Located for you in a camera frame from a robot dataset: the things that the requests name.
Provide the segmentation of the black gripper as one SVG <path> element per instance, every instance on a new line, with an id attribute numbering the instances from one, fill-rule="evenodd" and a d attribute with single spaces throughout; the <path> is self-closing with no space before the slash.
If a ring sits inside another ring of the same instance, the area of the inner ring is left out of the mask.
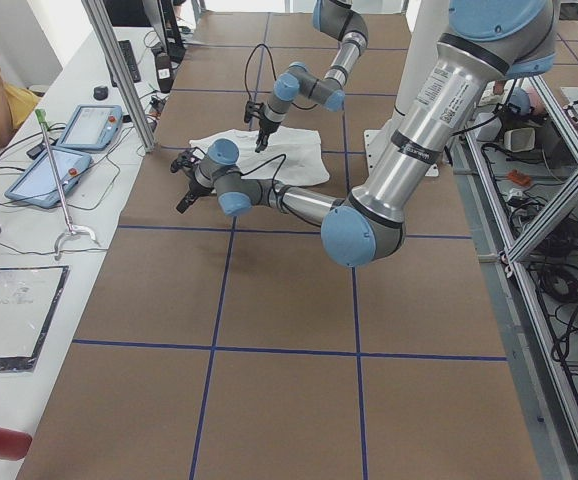
<path id="1" fill-rule="evenodd" d="M 282 123 L 282 114 L 271 107 L 260 107 L 258 118 L 259 133 L 256 139 L 255 152 L 261 153 L 267 149 L 270 135 L 275 133 Z"/>
<path id="2" fill-rule="evenodd" d="M 188 173 L 189 192 L 176 205 L 176 210 L 184 214 L 198 198 L 210 196 L 214 192 L 211 178 L 205 175 L 199 164 L 193 166 Z"/>

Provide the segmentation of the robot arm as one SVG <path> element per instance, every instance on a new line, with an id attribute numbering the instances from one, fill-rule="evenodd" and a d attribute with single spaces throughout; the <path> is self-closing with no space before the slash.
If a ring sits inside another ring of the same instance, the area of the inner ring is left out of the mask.
<path id="1" fill-rule="evenodd" d="M 245 120 L 255 117 L 259 123 L 257 153 L 267 148 L 269 137 L 278 130 L 297 97 L 302 96 L 332 112 L 343 107 L 345 84 L 368 44 L 366 23 L 352 9 L 350 1 L 318 0 L 312 24 L 316 30 L 338 41 L 338 51 L 322 78 L 314 76 L 304 63 L 293 62 L 274 81 L 266 101 L 246 104 Z"/>
<path id="2" fill-rule="evenodd" d="M 189 182 L 178 211 L 215 195 L 229 217 L 261 205 L 318 226 L 328 256 L 345 267 L 393 254 L 405 239 L 407 201 L 485 87 L 552 67 L 559 12 L 556 1 L 449 2 L 442 25 L 431 32 L 436 63 L 367 180 L 347 196 L 337 199 L 274 178 L 249 179 L 238 167 L 237 145 L 218 139 L 202 158 L 183 154 L 172 163 Z"/>

